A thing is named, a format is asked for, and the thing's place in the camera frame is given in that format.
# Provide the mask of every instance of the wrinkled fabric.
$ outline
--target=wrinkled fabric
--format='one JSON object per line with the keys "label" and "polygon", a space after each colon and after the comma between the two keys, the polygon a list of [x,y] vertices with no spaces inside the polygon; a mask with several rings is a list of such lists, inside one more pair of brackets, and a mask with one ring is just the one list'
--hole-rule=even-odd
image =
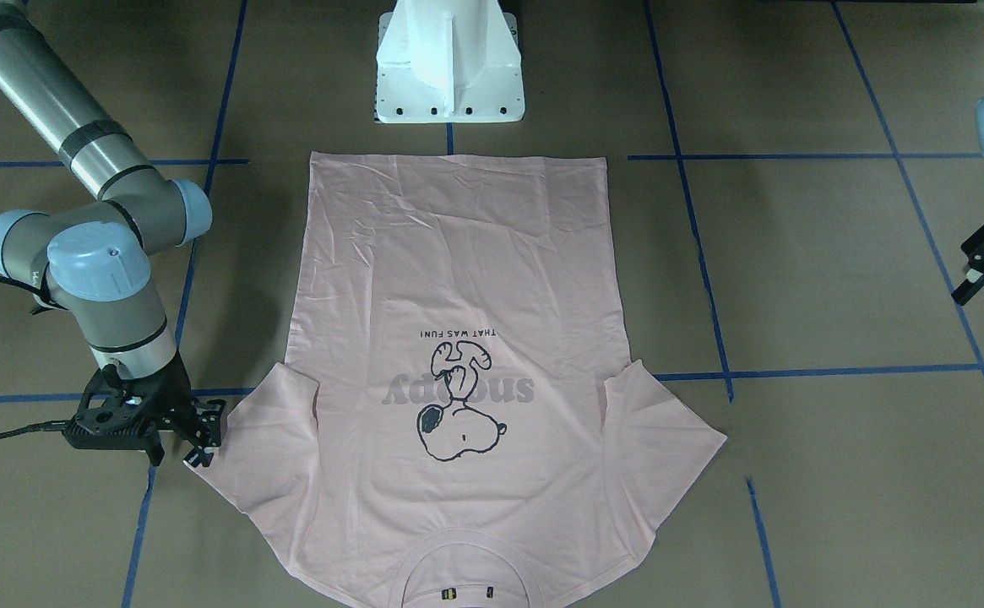
{"label": "wrinkled fabric", "polygon": [[311,157],[284,363],[195,473],[361,608],[560,608],[724,442],[630,361],[602,159]]}

